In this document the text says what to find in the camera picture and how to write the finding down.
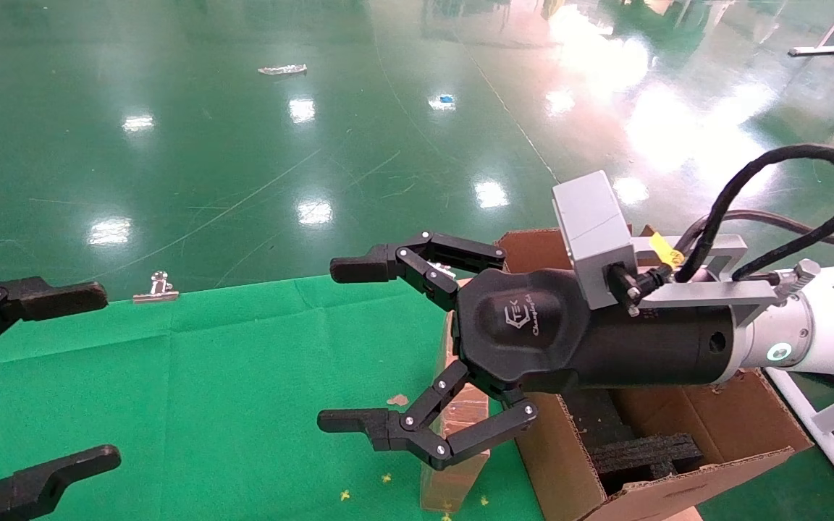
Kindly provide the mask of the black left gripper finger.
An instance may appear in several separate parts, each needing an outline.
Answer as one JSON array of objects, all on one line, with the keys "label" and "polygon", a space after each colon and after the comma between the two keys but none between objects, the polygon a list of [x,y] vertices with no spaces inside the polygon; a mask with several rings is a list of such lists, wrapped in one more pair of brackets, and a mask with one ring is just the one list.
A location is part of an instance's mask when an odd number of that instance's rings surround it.
[{"label": "black left gripper finger", "polygon": [[39,276],[0,281],[0,336],[17,322],[42,322],[107,306],[97,281],[53,287]]},{"label": "black left gripper finger", "polygon": [[73,483],[120,466],[122,456],[107,444],[13,472],[0,479],[0,520],[33,520],[55,511]]}]

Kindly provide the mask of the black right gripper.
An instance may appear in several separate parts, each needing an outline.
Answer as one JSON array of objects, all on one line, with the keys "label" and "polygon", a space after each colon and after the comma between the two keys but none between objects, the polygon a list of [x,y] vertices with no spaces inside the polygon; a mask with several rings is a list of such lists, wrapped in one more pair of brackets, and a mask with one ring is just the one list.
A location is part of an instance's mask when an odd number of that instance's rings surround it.
[{"label": "black right gripper", "polygon": [[[318,428],[361,433],[375,452],[407,451],[444,470],[532,425],[539,411],[522,390],[706,385],[727,373],[735,340],[727,306],[649,309],[638,316],[620,304],[592,310],[573,271],[494,270],[505,260],[493,244],[431,232],[373,246],[363,256],[332,258],[329,274],[339,284],[401,279],[441,310],[454,310],[462,362],[450,363],[405,412],[324,410]],[[440,265],[478,276],[460,288]],[[437,434],[431,424],[468,384],[495,391],[501,413],[447,438]]]}]

